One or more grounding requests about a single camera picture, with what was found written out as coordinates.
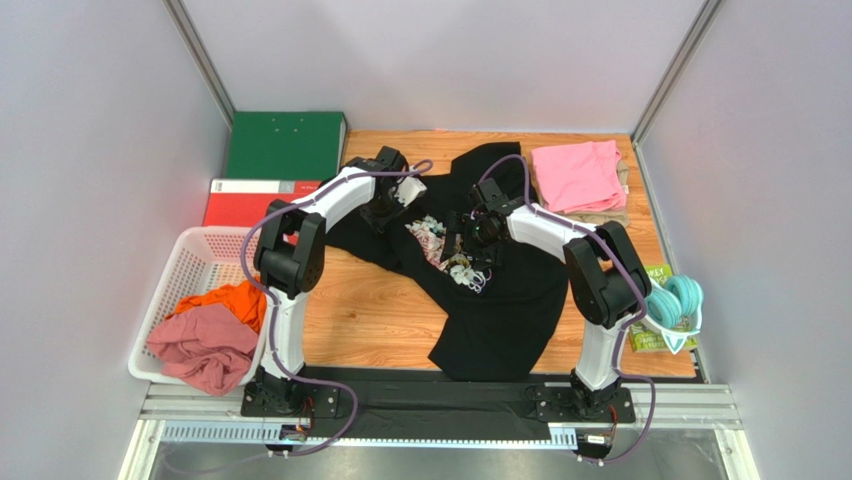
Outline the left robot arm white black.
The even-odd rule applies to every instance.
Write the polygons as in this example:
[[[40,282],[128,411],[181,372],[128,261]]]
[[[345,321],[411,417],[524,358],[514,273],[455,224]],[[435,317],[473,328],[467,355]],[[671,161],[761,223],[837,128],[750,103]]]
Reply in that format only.
[[[376,157],[356,157],[315,192],[294,202],[273,201],[252,229],[257,236],[253,265],[268,298],[267,340],[248,393],[268,394],[295,408],[305,383],[303,331],[309,293],[325,266],[327,233],[351,212],[373,231],[386,226],[424,193],[405,156],[384,146]]]

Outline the black floral t shirt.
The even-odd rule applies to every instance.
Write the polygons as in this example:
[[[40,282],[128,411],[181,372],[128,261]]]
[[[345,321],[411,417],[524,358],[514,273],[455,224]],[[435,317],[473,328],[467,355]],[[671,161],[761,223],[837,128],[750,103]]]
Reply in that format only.
[[[525,378],[553,336],[568,292],[568,271],[553,256],[510,242],[501,265],[477,272],[437,265],[450,212],[471,209],[467,195],[484,173],[512,198],[522,195],[517,142],[487,143],[427,176],[425,195],[379,234],[357,212],[336,223],[329,245],[414,280],[446,313],[429,358],[456,381]]]

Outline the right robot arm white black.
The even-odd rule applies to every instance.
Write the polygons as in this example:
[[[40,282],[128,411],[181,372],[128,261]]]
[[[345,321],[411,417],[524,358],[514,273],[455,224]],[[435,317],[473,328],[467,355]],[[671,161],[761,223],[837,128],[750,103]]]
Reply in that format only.
[[[570,292],[586,321],[572,385],[602,397],[620,383],[620,360],[627,328],[648,312],[652,283],[623,225],[573,222],[551,213],[527,196],[509,198],[488,178],[475,184],[468,212],[449,213],[443,259],[461,254],[475,270],[502,262],[502,248],[514,241],[562,261]]]

